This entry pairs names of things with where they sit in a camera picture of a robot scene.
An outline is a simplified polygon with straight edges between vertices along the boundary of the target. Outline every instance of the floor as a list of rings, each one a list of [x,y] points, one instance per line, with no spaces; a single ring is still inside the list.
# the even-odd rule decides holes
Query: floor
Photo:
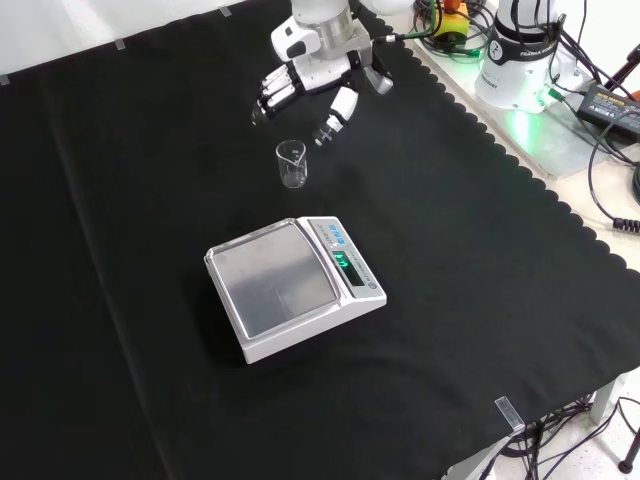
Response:
[[[620,395],[640,400],[640,369],[629,374]],[[623,402],[624,413],[634,428],[640,426],[640,406],[630,402]],[[540,460],[561,453],[585,438],[595,430],[596,425],[588,415],[581,415],[572,420],[541,452]],[[637,469],[629,475],[618,470],[618,463],[623,459],[631,446],[633,434],[616,414],[609,428],[594,440],[573,452],[564,460],[549,477],[550,480],[640,480],[640,456]],[[540,467],[540,479],[549,471],[555,461]],[[522,480],[525,469],[520,459],[500,457],[496,462],[490,480]]]

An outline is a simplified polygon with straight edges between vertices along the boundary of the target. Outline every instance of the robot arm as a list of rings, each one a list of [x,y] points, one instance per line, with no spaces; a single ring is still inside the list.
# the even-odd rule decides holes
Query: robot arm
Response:
[[[407,9],[413,0],[362,0],[374,13]],[[340,87],[330,115],[315,133],[318,146],[331,141],[353,115],[358,93],[352,74],[363,70],[380,94],[393,85],[390,74],[375,57],[371,38],[353,19],[348,0],[291,0],[292,17],[271,35],[283,62],[260,85],[252,121],[273,118],[303,95],[317,95]]]

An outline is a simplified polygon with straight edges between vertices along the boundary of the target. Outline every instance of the white table surface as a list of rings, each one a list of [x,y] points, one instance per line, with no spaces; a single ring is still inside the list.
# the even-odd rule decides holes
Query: white table surface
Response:
[[[582,2],[578,2],[577,0],[572,2],[572,4],[581,3]],[[599,8],[595,8],[596,3],[602,5],[600,5]],[[638,37],[637,30],[625,30],[626,23],[624,22],[626,20],[623,20],[622,23],[617,23],[621,18],[620,15],[613,13],[609,9],[608,15],[613,15],[615,17],[615,22],[612,23],[616,23],[616,25],[609,26],[609,28],[612,29],[612,32],[625,32],[625,35],[620,35],[620,33],[618,33],[620,45],[615,48],[610,46],[607,46],[607,48],[598,47],[598,41],[597,38],[594,38],[594,32],[597,32],[598,28],[604,24],[604,18],[607,16],[605,11],[607,9],[604,8],[606,7],[606,3],[607,2],[589,3],[591,10],[589,12],[587,26],[585,27],[586,33],[583,37],[583,45],[585,46],[589,56],[594,62],[596,62],[596,64],[600,65],[608,73],[613,74],[617,68],[622,66],[627,54],[635,45],[637,45],[640,38]],[[632,5],[634,0],[626,0],[620,3],[622,5],[629,3],[629,8],[633,11],[637,11],[638,13],[634,17],[636,19],[640,17],[640,2],[635,2],[636,5]],[[576,15],[573,15],[574,21],[569,23],[568,30],[572,34],[574,34],[574,32],[572,32],[573,25],[577,24],[579,28],[580,20],[582,18],[582,8],[581,6],[579,7],[579,18],[576,18]],[[398,33],[406,33],[408,31],[407,27],[410,21],[408,14],[384,17],[384,20]],[[413,42],[407,42],[407,46],[414,50],[414,55],[426,66],[429,66],[429,62],[433,61],[425,55],[417,45],[413,45]],[[639,74],[640,72],[635,73],[634,76],[630,78],[628,84],[625,83],[625,85],[628,85],[631,90],[640,89]],[[457,102],[463,104],[467,108],[467,111],[476,115],[479,121],[483,121],[482,114],[471,108],[462,98],[460,98],[460,96],[456,95],[455,89],[452,85],[447,83],[447,79],[440,78],[439,80],[445,85],[447,91],[456,97]],[[516,150],[511,146],[508,138],[501,136],[491,127],[488,127],[487,132],[496,138],[496,143],[504,146],[508,154],[517,157],[521,165],[529,168],[535,178],[540,178],[536,173],[536,169],[527,164],[526,161],[517,154]],[[632,151],[627,153],[628,156],[633,160],[640,161],[640,145],[636,144],[631,148]],[[598,198],[605,208],[616,217],[640,219],[640,205],[636,203],[631,192],[632,174],[633,170],[631,168],[623,166],[615,161],[608,161],[601,165],[597,165],[593,170],[594,186],[598,194]],[[596,232],[598,240],[609,245],[611,253],[619,255],[627,262],[627,266],[629,268],[640,272],[640,235],[631,235],[613,231],[611,226],[612,222],[606,218],[600,210],[598,210],[591,198],[587,184],[586,172],[579,173],[559,181],[550,181],[548,179],[544,181],[549,190],[556,192],[560,201],[567,203],[571,207],[572,211],[583,219],[586,227],[589,227]]]

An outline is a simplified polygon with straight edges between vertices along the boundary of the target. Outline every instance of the table leg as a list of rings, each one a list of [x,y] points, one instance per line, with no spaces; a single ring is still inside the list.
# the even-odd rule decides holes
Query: table leg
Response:
[[[624,373],[597,391],[596,398],[593,401],[593,408],[591,409],[591,420],[596,425],[600,425],[603,420],[606,420],[611,415],[613,407],[620,396],[620,388],[624,386],[626,381],[627,374]]]
[[[633,461],[636,459],[636,455],[638,455],[638,450],[640,450],[640,430],[633,439],[629,453],[627,453],[627,458],[618,464],[618,470],[622,473],[631,473],[633,470]]]
[[[489,448],[485,448],[481,452],[476,453],[473,457],[467,458],[449,470],[444,480],[476,480],[495,457],[502,447],[504,447],[511,437],[505,437],[499,442],[494,443]]]

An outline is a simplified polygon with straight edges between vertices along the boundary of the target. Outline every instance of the black tablecloth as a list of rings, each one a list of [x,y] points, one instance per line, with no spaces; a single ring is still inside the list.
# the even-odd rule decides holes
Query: black tablecloth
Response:
[[[247,2],[28,73],[175,478],[433,478],[509,433],[498,397],[534,419],[638,366],[640,275],[409,51],[380,51],[393,91],[363,91],[307,185],[280,185],[275,146],[310,144],[331,102],[250,124],[289,8]],[[202,257],[303,215],[340,218],[388,305],[246,366]]]
[[[0,477],[165,478],[37,72],[0,88]]]

